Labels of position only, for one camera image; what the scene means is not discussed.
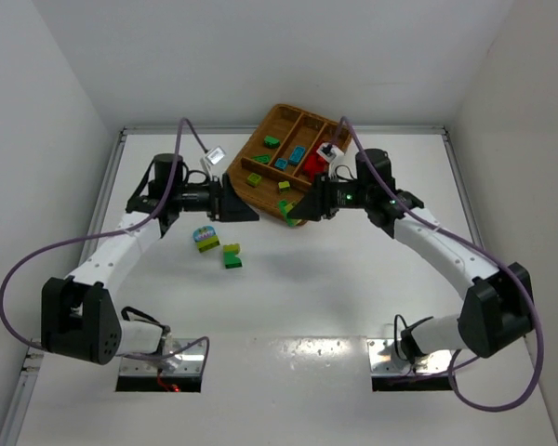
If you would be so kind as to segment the cyan lime lego stack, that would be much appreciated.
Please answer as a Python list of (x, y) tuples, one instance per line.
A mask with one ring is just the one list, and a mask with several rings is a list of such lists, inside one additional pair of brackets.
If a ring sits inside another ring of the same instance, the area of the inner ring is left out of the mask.
[(220, 246), (215, 229), (209, 225), (196, 229), (193, 232), (193, 241), (201, 254)]

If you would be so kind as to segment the lime green small lego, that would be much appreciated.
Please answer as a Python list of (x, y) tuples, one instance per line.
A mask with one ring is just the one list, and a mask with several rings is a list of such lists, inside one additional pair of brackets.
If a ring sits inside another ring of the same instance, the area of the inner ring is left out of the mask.
[(280, 193), (287, 193), (291, 191), (291, 185), (288, 181), (280, 181), (278, 183), (278, 191)]

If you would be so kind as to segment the red top lego stack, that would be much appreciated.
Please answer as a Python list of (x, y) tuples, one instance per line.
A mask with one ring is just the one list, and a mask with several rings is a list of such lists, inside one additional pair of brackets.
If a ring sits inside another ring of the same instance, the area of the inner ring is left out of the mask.
[(302, 167), (301, 174), (310, 182), (313, 182), (317, 174), (324, 173), (328, 166), (327, 161), (318, 153), (311, 153)]

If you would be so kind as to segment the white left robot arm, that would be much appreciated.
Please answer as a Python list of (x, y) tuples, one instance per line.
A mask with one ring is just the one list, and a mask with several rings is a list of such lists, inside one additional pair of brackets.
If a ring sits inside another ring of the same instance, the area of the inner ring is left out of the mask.
[(100, 365), (114, 357), (169, 358), (168, 326), (144, 316), (130, 319), (114, 304), (126, 276), (183, 212), (203, 212), (221, 223), (252, 222), (259, 215), (235, 192), (227, 175), (192, 183), (173, 153), (153, 160), (126, 204), (118, 227), (66, 278), (51, 278), (41, 295), (41, 346), (64, 357)]

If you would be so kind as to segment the dark green split lego piece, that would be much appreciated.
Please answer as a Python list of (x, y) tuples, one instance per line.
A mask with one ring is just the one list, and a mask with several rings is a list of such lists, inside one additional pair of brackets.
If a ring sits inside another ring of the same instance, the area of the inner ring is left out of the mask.
[(253, 161), (260, 163), (260, 164), (268, 164), (271, 161), (270, 155), (257, 155), (252, 158)]

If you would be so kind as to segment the lime piece of split lego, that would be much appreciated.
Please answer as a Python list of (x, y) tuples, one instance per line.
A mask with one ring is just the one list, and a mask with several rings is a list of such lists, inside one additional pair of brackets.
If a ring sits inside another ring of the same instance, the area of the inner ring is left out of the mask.
[(251, 173), (246, 178), (246, 184), (252, 188), (256, 188), (262, 181), (262, 176), (256, 173)]

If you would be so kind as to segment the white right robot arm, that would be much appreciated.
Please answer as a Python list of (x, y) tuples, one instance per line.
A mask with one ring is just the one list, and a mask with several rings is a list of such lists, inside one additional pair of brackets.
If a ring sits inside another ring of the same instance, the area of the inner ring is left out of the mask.
[(355, 156), (357, 177), (315, 176), (309, 191), (289, 210), (290, 219), (330, 219), (340, 209), (362, 209), (389, 237), (415, 251), (436, 269), (463, 301), (458, 315), (427, 317), (407, 326), (397, 348), (413, 363), (435, 351), (467, 349), (489, 358), (534, 328), (525, 299), (527, 270), (518, 263), (501, 269), (484, 255), (447, 237), (423, 201), (396, 188), (386, 151)]

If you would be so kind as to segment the small cyan lego cube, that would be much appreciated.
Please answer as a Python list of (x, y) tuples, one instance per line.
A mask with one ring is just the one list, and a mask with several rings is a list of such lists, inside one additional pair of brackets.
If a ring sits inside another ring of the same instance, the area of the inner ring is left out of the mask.
[(274, 167), (279, 169), (279, 170), (285, 170), (287, 165), (288, 165), (287, 160), (285, 160), (283, 158), (277, 159), (276, 162), (274, 163)]

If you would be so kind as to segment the green lime lego pair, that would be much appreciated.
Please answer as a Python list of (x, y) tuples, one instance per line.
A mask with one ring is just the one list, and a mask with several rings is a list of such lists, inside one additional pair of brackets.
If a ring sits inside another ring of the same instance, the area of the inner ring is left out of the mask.
[(277, 203), (277, 207), (279, 208), (281, 215), (286, 221), (288, 227), (296, 227), (300, 224), (300, 219), (294, 219), (288, 216), (289, 212), (297, 205), (297, 202), (292, 201), (289, 202), (288, 200), (281, 200)]

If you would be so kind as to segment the long cyan lego brick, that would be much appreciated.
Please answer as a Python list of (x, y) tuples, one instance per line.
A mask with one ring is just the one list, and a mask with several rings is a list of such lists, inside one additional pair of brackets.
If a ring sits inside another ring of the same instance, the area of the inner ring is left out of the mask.
[(296, 146), (289, 155), (288, 163), (297, 166), (301, 162), (305, 152), (306, 149), (303, 146)]

